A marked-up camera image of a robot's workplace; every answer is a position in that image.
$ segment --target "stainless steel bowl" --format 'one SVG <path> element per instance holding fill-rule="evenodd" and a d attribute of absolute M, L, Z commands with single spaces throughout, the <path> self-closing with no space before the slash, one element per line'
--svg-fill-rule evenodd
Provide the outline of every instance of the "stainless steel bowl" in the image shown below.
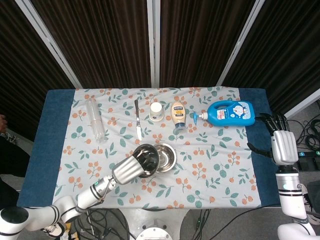
<path fill-rule="evenodd" d="M 154 147 L 159 154 L 159 167 L 156 172 L 164 173 L 172 169 L 177 161 L 174 148 L 166 143 L 158 143 Z"/>

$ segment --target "mayonnaise bottle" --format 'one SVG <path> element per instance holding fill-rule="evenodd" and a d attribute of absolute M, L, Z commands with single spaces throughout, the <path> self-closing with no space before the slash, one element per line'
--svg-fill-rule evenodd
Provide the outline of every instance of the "mayonnaise bottle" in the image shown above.
<path fill-rule="evenodd" d="M 171 117 L 174 122 L 174 133 L 186 128 L 186 110 L 184 105 L 176 101 L 171 106 Z"/>

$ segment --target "white cap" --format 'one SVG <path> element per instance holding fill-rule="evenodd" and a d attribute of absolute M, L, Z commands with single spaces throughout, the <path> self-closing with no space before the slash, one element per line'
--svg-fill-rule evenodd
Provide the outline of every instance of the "white cap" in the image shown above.
<path fill-rule="evenodd" d="M 203 120 L 207 120 L 208 119 L 208 113 L 205 111 L 205 112 L 203 112 L 202 114 L 201 114 L 201 118 L 203 119 Z"/>

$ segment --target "blue detergent bottle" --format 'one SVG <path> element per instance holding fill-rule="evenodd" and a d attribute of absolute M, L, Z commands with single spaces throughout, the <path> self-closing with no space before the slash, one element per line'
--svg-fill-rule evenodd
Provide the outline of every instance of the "blue detergent bottle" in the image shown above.
<path fill-rule="evenodd" d="M 214 126 L 250 126 L 255 123 L 255 112 L 248 101 L 217 101 L 211 104 L 207 112 L 193 113 L 193 121 L 197 118 L 208 120 Z"/>

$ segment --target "floral tablecloth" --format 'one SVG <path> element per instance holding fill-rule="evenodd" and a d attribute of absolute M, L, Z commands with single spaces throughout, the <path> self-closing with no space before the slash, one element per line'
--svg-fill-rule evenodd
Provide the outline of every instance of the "floral tablecloth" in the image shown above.
<path fill-rule="evenodd" d="M 90 126 L 85 101 L 98 103 L 107 141 L 97 143 Z M 134 100 L 139 102 L 142 141 L 136 133 Z M 208 109 L 220 100 L 240 100 L 237 88 L 190 87 L 146 89 L 76 89 L 65 133 L 53 202 L 78 194 L 132 154 L 140 144 L 167 143 L 177 154 L 174 168 L 150 178 L 135 178 L 117 185 L 105 208 L 232 208 L 261 204 L 256 185 L 246 128 L 218 127 L 193 112 Z M 185 133 L 174 134 L 171 104 L 180 101 L 186 109 Z M 150 104 L 159 102 L 164 119 L 149 119 Z"/>

